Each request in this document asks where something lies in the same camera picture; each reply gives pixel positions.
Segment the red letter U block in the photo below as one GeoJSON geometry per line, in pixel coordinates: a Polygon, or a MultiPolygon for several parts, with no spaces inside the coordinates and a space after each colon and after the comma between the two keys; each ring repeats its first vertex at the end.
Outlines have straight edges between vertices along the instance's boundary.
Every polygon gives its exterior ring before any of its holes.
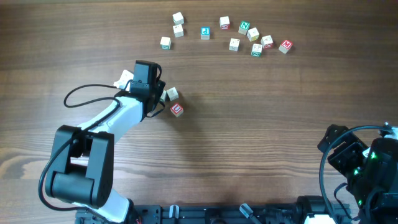
{"type": "Polygon", "coordinates": [[[173,115],[179,117],[181,114],[183,114],[183,107],[180,104],[175,103],[173,106],[171,106],[170,111],[173,115]]]}

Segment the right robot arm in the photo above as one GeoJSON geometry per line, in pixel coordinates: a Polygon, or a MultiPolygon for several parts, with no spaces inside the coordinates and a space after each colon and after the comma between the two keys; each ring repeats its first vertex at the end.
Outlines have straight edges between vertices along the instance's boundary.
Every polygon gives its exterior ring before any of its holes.
{"type": "Polygon", "coordinates": [[[326,196],[325,164],[329,163],[346,178],[341,187],[354,197],[359,223],[397,223],[397,127],[330,125],[318,144],[323,153],[319,185],[326,210],[335,223],[342,223],[326,196]]]}

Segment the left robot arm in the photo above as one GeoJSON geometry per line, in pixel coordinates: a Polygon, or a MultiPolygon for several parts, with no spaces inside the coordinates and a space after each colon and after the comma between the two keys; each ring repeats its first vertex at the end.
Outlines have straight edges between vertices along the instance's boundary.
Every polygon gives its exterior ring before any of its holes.
{"type": "Polygon", "coordinates": [[[52,197],[70,203],[69,211],[92,214],[94,222],[141,222],[132,200],[113,189],[114,145],[133,126],[158,115],[165,82],[161,66],[154,62],[136,61],[131,74],[100,114],[79,126],[57,129],[38,183],[46,207],[64,210],[46,200],[52,197]]]}

